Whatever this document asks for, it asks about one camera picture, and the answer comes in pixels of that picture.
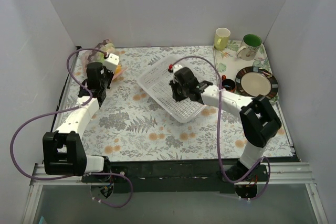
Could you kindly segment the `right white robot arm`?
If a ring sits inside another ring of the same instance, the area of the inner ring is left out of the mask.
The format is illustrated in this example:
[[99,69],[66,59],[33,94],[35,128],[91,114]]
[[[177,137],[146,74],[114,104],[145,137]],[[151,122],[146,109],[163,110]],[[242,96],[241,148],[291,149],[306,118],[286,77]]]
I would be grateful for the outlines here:
[[189,99],[214,106],[219,112],[225,111],[240,119],[247,144],[235,165],[229,169],[221,166],[220,170],[223,178],[230,183],[251,180],[257,174],[256,167],[269,140],[282,126],[269,100],[262,95],[255,98],[237,95],[209,81],[199,82],[188,67],[170,65],[168,71],[173,74],[169,85],[175,101]]

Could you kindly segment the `white plastic basket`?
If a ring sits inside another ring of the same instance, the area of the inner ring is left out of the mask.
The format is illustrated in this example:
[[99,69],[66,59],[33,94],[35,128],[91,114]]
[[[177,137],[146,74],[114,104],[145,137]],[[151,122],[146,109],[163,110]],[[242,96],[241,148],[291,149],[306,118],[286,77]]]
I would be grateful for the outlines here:
[[152,65],[145,66],[137,77],[137,83],[169,115],[180,123],[187,123],[196,117],[205,106],[190,99],[180,102],[173,99],[169,85],[173,77],[168,72],[168,67],[179,59],[179,56],[166,56]]

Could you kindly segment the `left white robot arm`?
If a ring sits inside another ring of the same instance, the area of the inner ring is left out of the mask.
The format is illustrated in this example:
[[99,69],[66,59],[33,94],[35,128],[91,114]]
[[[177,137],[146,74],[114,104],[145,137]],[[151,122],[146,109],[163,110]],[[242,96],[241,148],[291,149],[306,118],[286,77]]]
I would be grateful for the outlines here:
[[106,158],[85,153],[81,138],[93,115],[101,108],[106,90],[118,67],[116,56],[87,65],[87,78],[78,93],[78,109],[71,111],[55,132],[43,136],[44,167],[48,175],[82,176],[93,173],[100,182],[111,178],[112,170]]

